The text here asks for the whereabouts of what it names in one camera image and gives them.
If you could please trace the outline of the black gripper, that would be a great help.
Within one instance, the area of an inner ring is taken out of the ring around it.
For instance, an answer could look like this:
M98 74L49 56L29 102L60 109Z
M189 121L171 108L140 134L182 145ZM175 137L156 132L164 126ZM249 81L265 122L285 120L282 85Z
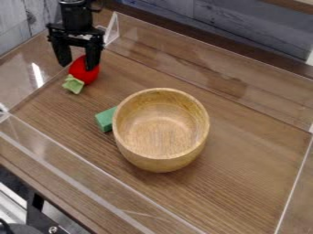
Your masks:
M100 61L103 33L92 26L92 14L102 11L92 7L95 0L57 0L61 22L48 23L48 41L59 64L65 67L72 61L71 46L86 48L86 70L92 70Z

